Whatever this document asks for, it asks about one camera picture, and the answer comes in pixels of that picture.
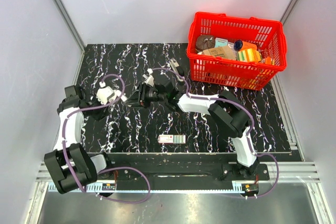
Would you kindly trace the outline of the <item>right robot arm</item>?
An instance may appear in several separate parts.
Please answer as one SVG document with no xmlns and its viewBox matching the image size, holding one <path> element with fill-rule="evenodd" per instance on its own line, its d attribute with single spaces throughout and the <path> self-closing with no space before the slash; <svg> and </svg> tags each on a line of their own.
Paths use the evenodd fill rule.
<svg viewBox="0 0 336 224">
<path fill-rule="evenodd" d="M 170 80 L 156 83 L 152 76 L 138 85 L 125 104 L 134 108 L 148 108 L 153 102 L 162 102 L 170 110 L 210 115 L 217 126 L 230 137 L 236 154 L 236 172 L 245 180 L 258 173 L 259 160 L 250 139 L 254 127 L 253 116 L 229 91 L 216 95 L 195 95 L 181 92 Z"/>
</svg>

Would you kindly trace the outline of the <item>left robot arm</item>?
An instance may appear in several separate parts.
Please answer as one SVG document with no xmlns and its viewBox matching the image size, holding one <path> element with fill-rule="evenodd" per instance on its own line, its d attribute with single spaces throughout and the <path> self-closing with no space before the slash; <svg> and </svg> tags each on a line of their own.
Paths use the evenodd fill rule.
<svg viewBox="0 0 336 224">
<path fill-rule="evenodd" d="M 44 162 L 60 194 L 80 189 L 101 179 L 112 177 L 114 168 L 105 154 L 90 157 L 81 145 L 81 128 L 86 116 L 101 120 L 107 116 L 105 106 L 116 98 L 113 89 L 105 84 L 93 98 L 86 96 L 81 86 L 65 88 L 65 98 L 57 113 L 60 129 L 52 152 L 45 154 Z"/>
</svg>

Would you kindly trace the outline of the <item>white black stapler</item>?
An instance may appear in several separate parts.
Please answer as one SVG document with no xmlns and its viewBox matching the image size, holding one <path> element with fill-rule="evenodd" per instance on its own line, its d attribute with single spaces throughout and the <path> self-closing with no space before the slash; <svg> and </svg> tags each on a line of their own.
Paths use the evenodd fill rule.
<svg viewBox="0 0 336 224">
<path fill-rule="evenodd" d="M 172 70 L 178 74 L 177 79 L 179 82 L 184 82 L 184 70 L 183 68 L 179 65 L 179 63 L 176 61 L 176 59 L 171 58 L 170 59 L 170 67 Z"/>
</svg>

